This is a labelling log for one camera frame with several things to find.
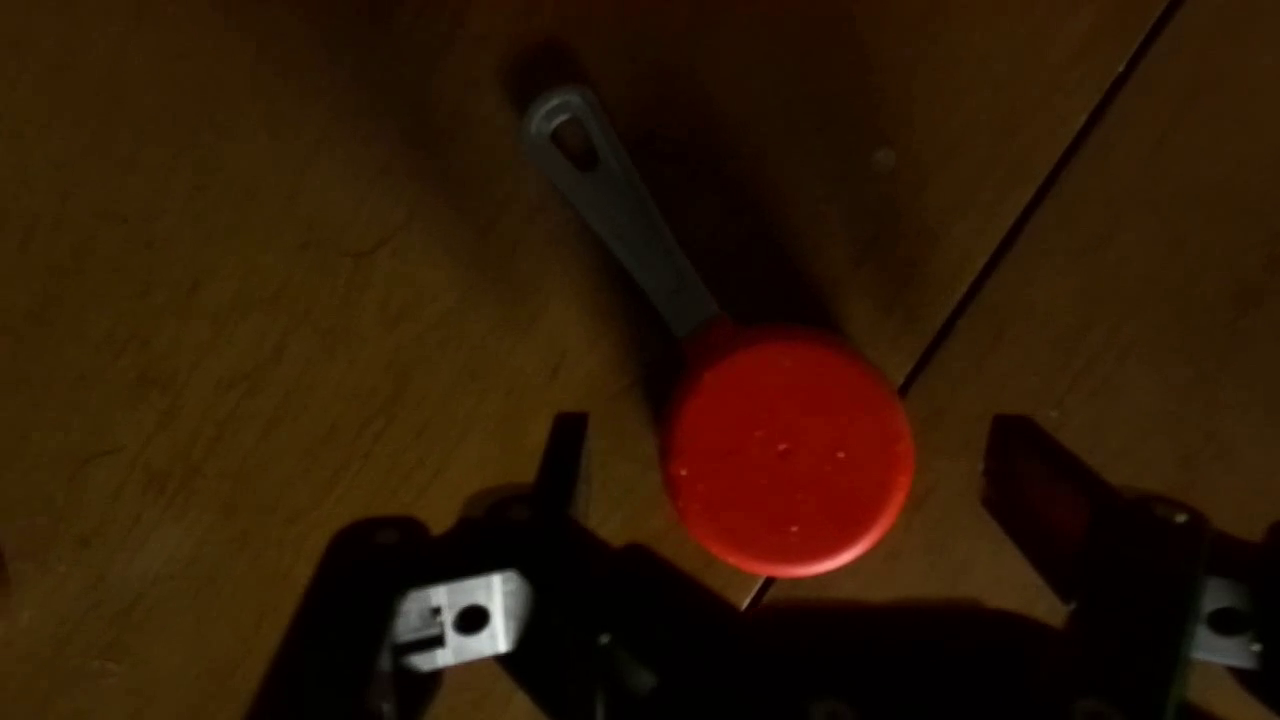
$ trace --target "wood grain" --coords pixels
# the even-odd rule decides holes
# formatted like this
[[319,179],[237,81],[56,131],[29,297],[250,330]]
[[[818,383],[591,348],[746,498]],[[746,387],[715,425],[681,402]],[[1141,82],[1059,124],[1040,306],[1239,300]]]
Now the wood grain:
[[[1189,5],[908,395],[923,473],[867,565],[797,595],[980,595],[1059,615],[975,503],[993,413],[1220,526],[1280,514],[1280,6]],[[1224,714],[1264,714],[1196,675]]]
[[595,413],[591,526],[752,583],[668,521],[671,348],[525,158],[529,57],[747,321],[810,291],[899,379],[1155,12],[6,0],[0,709],[237,714],[333,526],[445,526],[553,406]]

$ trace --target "brown wooden table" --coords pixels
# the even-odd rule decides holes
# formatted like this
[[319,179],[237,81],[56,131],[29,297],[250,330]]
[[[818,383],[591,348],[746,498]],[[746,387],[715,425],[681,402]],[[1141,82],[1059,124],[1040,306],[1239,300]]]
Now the brown wooden table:
[[[1277,69],[1277,5],[1179,6],[919,373],[923,467],[899,531],[767,600],[980,595],[1059,615],[980,512],[993,413],[1032,413],[1115,484],[1229,531],[1280,514]],[[1224,714],[1264,714],[1217,672],[1192,686]]]
[[[532,57],[572,57],[735,311],[825,306],[905,379],[1162,12],[6,0],[0,709],[237,714],[333,526],[369,512],[450,523],[466,495],[532,473],[557,406],[595,417],[586,521],[746,595],[752,575],[671,526],[649,383],[671,348],[532,176],[514,81]],[[1086,216],[1141,228],[1127,205]],[[1100,234],[1072,246],[1091,258],[1113,246]],[[1053,251],[1036,268],[1059,279]],[[923,395],[973,395],[973,417],[1017,401],[945,379],[964,348],[995,348],[975,327],[911,395],[919,503],[980,436],[932,418]],[[1070,354],[1053,327],[1029,327],[1045,363]],[[1167,476],[1089,428],[1072,438],[1115,476]],[[905,553],[899,535],[867,566]],[[466,672],[438,714],[507,709],[529,712]]]

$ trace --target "metal lever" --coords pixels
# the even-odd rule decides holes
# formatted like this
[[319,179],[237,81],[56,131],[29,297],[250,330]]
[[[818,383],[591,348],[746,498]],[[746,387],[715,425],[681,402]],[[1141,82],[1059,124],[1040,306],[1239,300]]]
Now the metal lever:
[[624,143],[589,87],[545,92],[529,108],[525,131],[545,179],[627,268],[677,336],[693,336],[725,317],[649,200]]

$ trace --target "red cap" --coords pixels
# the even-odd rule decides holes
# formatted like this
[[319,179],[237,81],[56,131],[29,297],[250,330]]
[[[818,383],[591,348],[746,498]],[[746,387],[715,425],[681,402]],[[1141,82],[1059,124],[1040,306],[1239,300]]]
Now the red cap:
[[911,489],[891,383],[839,340],[781,327],[696,336],[663,428],[681,523],[757,575],[822,575],[864,557]]

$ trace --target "silver metal piece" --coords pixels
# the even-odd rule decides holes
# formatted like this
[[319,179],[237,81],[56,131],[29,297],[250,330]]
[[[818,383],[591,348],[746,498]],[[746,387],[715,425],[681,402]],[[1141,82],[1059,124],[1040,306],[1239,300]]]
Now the silver metal piece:
[[1155,503],[1155,512],[1162,512],[1167,523],[1192,523],[1192,512],[1179,508],[1179,503]]
[[522,645],[529,608],[532,587],[522,571],[417,587],[395,608],[394,646],[413,672],[507,655]]
[[725,317],[649,200],[589,87],[553,87],[525,110],[538,168],[627,268],[677,336]]
[[1258,600],[1239,583],[1234,583],[1224,575],[1208,575],[1200,587],[1200,620],[1192,632],[1192,655],[1200,662],[1262,668],[1264,645],[1258,639],[1258,626],[1220,632],[1220,626],[1211,626],[1217,610],[1245,610],[1245,620],[1258,620]]

